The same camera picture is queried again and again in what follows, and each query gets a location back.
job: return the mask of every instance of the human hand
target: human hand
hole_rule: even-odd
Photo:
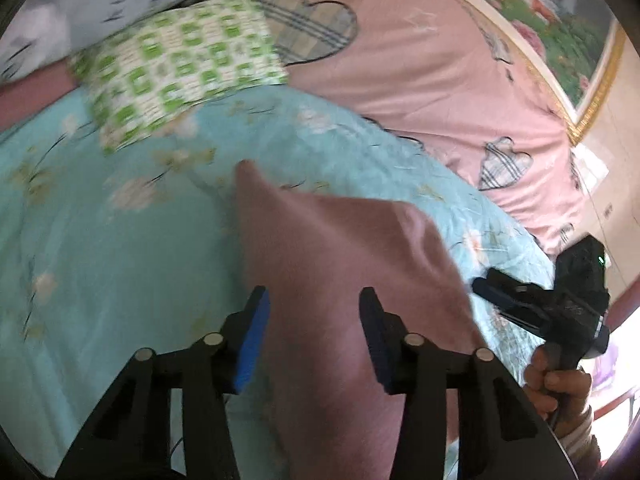
[[[542,345],[533,352],[531,364],[524,370],[524,380],[524,393],[544,420],[558,407],[558,401],[548,392],[570,396],[556,425],[556,437],[567,436],[584,421],[591,393],[589,374],[582,370],[549,370],[549,358]]]

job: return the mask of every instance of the screw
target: screw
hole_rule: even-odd
[[[136,361],[149,361],[153,357],[154,351],[151,348],[139,348],[136,353],[133,354]]]
[[[488,348],[479,348],[476,350],[476,357],[485,363],[494,360],[494,353]]]
[[[420,334],[409,333],[404,336],[404,342],[409,346],[418,347],[424,345],[424,338]]]
[[[204,339],[203,339],[204,344],[207,346],[218,346],[224,340],[225,338],[222,337],[222,334],[218,332],[211,332],[210,334],[207,334],[206,336],[204,336]]]

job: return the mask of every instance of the pink bedsheet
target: pink bedsheet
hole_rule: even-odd
[[[77,86],[65,60],[0,86],[0,132],[44,110]]]
[[[565,124],[524,60],[496,61],[459,0],[335,1],[356,13],[356,39],[290,66],[290,84],[420,140],[556,252],[584,197]]]

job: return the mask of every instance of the wall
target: wall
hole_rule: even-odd
[[[607,286],[615,299],[640,273],[640,57],[629,40],[584,143],[609,174],[588,200],[577,232],[590,232],[607,246]]]

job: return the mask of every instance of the pink cloth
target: pink cloth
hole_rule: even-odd
[[[0,132],[44,110],[77,87],[66,60],[0,86]]]
[[[510,137],[533,164],[516,184],[486,193],[553,253],[584,197],[571,177],[564,122],[525,61],[512,48],[513,66],[496,62],[459,0],[337,1],[356,12],[356,40],[335,56],[289,67],[290,84],[420,139],[476,187],[486,143]]]
[[[484,346],[455,264],[413,205],[282,190],[236,168],[248,283],[266,285],[263,355],[295,480],[387,480],[403,396],[376,381],[358,316],[373,286],[387,311],[438,346]],[[447,398],[448,438],[458,434]]]

